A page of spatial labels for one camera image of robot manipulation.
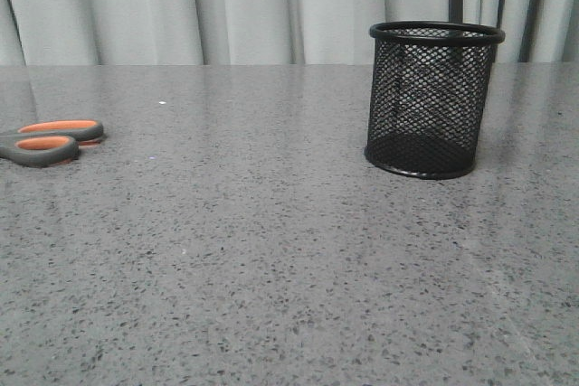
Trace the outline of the grey and orange scissors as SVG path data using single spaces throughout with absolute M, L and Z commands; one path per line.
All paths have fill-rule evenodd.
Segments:
M 104 126 L 93 119 L 55 120 L 1 134 L 1 157 L 23 166 L 46 167 L 75 159 L 81 146 L 98 144 Z

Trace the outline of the grey pleated curtain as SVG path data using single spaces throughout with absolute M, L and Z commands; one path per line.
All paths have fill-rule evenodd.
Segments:
M 1 0 L 4 65 L 366 64 L 372 24 L 496 26 L 500 61 L 574 61 L 578 0 Z

